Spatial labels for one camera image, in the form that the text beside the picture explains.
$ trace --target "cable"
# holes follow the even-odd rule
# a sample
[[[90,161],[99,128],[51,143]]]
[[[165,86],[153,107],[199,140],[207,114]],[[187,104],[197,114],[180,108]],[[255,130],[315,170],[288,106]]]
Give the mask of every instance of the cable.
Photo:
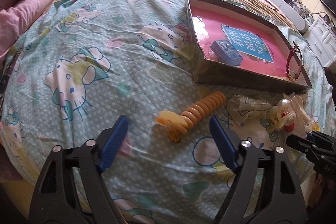
[[[307,14],[309,14],[309,15],[320,15],[320,14],[327,15],[329,17],[331,23],[334,25],[334,29],[336,29],[334,21],[330,18],[330,16],[326,12],[311,13],[311,12],[308,12],[305,8],[298,7],[298,5],[295,2],[293,2],[293,4],[296,6],[297,9],[301,9],[301,10],[304,10],[306,12],[305,17],[307,16]]]

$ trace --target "bed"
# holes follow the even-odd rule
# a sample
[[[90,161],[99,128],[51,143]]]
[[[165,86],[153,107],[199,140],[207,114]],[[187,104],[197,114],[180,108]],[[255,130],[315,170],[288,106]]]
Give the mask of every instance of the bed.
[[[268,0],[224,0],[276,24],[303,51],[313,88],[305,110],[324,133],[335,136],[331,86],[306,40]],[[154,123],[160,110],[180,113],[212,91],[275,105],[282,94],[192,81],[185,0],[54,0],[9,49],[7,64],[22,49],[3,104],[1,139],[17,171],[34,184],[51,148],[81,145],[111,127],[119,115],[129,131],[104,180],[125,219],[136,223],[210,223],[234,179],[211,138],[209,117],[172,143]],[[164,42],[176,58],[150,47]],[[227,126],[226,106],[215,111]],[[281,133],[251,134],[258,147],[285,146]],[[312,164],[289,156],[303,182]],[[78,174],[79,197],[85,194]],[[253,212],[262,172],[246,214]]]

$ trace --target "plastic packaging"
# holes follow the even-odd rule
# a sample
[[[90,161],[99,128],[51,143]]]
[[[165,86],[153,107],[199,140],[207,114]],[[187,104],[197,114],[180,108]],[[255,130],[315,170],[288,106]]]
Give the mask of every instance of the plastic packaging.
[[[297,126],[299,123],[302,123],[306,132],[311,132],[312,130],[319,131],[320,130],[319,124],[316,121],[314,121],[310,116],[308,116],[307,113],[305,112],[305,109],[303,108],[304,105],[302,98],[303,96],[304,95],[302,96],[295,95],[295,93],[292,93],[289,96],[284,95],[285,98],[291,100],[293,108],[294,107],[297,108],[295,112],[297,113],[297,116],[299,116],[299,119],[296,121],[297,124],[295,126]]]
[[[271,133],[293,124],[296,114],[290,100],[282,99],[278,105],[271,107],[267,118],[272,122],[272,125],[267,128],[267,132]]]
[[[247,119],[265,118],[272,106],[266,101],[255,100],[244,95],[234,95],[227,103],[233,120],[243,126]]]

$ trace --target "hello kitty print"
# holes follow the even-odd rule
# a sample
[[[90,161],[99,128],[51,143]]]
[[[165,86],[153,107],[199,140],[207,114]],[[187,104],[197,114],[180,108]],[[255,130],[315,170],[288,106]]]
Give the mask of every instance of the hello kitty print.
[[[157,59],[172,62],[182,60],[182,50],[189,45],[189,32],[183,24],[171,28],[158,23],[150,23],[134,33],[144,41],[143,47],[150,50]]]
[[[8,145],[8,150],[13,155],[15,163],[19,166],[17,168],[18,172],[28,175],[32,180],[37,180],[40,171],[31,154],[24,146],[24,139],[26,138],[23,133],[24,126],[20,120],[19,113],[13,106],[8,109],[2,127],[5,132],[4,139]]]
[[[71,59],[61,57],[55,69],[48,73],[44,84],[52,92],[52,101],[62,113],[63,120],[73,120],[74,112],[81,118],[86,107],[93,107],[87,98],[87,86],[108,78],[110,62],[96,47],[82,48]]]

